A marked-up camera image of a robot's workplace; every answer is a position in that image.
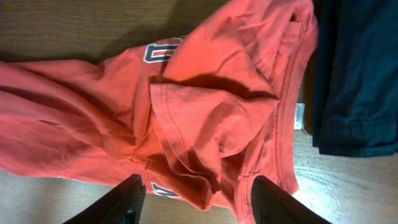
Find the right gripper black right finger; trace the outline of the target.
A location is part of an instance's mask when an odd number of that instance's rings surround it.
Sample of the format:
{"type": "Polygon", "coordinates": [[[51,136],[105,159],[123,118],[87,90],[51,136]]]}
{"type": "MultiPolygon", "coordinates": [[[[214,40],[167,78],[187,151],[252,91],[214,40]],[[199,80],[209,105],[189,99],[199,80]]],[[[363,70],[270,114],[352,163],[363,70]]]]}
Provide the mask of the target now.
{"type": "Polygon", "coordinates": [[[257,224],[330,224],[265,176],[257,176],[251,189],[257,224]]]}

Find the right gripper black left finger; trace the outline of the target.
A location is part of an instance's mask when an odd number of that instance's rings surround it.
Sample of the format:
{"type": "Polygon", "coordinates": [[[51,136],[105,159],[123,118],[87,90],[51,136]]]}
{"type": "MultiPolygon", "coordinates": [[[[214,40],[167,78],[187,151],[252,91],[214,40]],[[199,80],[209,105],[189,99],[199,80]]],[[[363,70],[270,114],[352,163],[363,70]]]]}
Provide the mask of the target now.
{"type": "Polygon", "coordinates": [[[145,196],[141,176],[131,175],[65,224],[139,224],[145,196]]]}

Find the orange soccer t-shirt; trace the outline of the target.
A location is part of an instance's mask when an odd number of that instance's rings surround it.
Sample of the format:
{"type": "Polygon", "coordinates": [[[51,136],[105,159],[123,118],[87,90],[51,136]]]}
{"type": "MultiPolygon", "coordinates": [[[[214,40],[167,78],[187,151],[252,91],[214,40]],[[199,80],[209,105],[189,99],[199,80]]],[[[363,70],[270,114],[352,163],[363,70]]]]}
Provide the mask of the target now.
{"type": "Polygon", "coordinates": [[[252,184],[289,194],[294,115],[317,47],[311,0],[230,1],[190,34],[82,60],[1,64],[1,169],[117,185],[253,223],[252,184]]]}

